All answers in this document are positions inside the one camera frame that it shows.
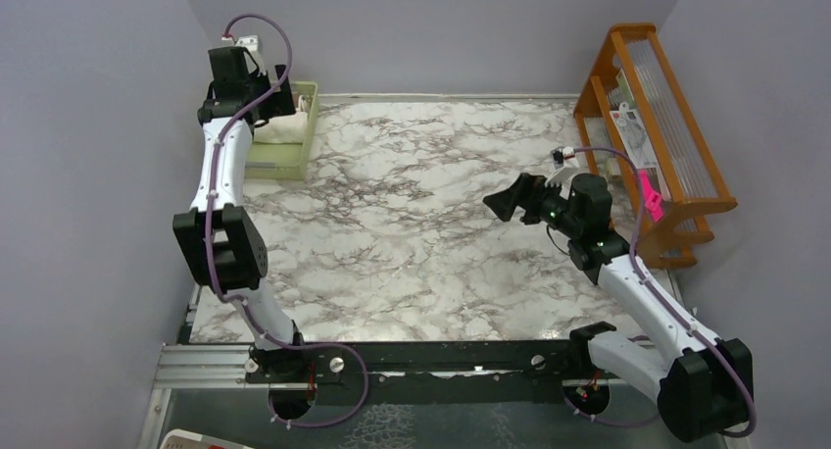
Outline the cream white towel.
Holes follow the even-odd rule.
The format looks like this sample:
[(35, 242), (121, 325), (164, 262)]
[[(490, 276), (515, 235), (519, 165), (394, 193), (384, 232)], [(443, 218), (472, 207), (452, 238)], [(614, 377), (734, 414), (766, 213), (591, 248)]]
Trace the cream white towel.
[(275, 117), (257, 122), (254, 141), (264, 144), (302, 143), (308, 127), (309, 110), (313, 100), (309, 96), (293, 93), (297, 113), (293, 116)]

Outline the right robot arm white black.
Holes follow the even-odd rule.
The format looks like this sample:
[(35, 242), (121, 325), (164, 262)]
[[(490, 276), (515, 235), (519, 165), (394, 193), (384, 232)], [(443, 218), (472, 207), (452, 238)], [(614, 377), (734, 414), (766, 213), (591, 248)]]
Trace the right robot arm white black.
[(630, 315), (651, 341), (636, 344), (610, 324), (574, 330), (567, 368), (588, 377), (615, 374), (654, 402), (677, 439), (721, 433), (744, 437), (757, 422), (753, 356), (738, 338), (725, 340), (701, 324), (655, 281), (631, 244), (612, 226), (612, 196), (598, 175), (580, 174), (567, 195), (540, 175), (522, 173), (483, 203), (502, 222), (516, 210), (525, 225), (563, 234), (572, 264)]

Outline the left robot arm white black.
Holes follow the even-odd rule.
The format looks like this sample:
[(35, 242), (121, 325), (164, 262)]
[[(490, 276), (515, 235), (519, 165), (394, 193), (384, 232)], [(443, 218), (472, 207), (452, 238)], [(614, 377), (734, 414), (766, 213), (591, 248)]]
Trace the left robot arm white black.
[(197, 111), (204, 158), (188, 210), (172, 231), (195, 282), (231, 305), (253, 334), (246, 371), (300, 378), (308, 355), (302, 333), (278, 305), (266, 275), (265, 242), (243, 206), (245, 164), (258, 104), (273, 93), (251, 52), (231, 45), (209, 51), (213, 79)]

